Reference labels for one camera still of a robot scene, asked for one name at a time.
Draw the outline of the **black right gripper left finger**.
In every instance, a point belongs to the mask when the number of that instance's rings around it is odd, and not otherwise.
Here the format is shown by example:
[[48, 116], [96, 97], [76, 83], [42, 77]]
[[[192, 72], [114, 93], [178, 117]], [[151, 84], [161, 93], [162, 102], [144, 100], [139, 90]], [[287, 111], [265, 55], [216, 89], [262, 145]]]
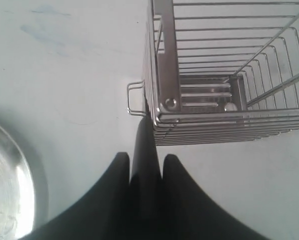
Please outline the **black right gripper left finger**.
[[119, 152], [82, 198], [24, 239], [124, 240], [129, 179], [129, 156]]

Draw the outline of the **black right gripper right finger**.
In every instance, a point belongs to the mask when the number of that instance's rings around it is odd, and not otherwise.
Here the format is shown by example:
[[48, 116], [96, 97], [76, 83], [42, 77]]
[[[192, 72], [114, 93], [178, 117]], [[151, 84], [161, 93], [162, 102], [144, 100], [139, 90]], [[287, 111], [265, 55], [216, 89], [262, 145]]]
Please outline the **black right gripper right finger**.
[[174, 154], [164, 158], [162, 186], [166, 240], [268, 239], [212, 200]]

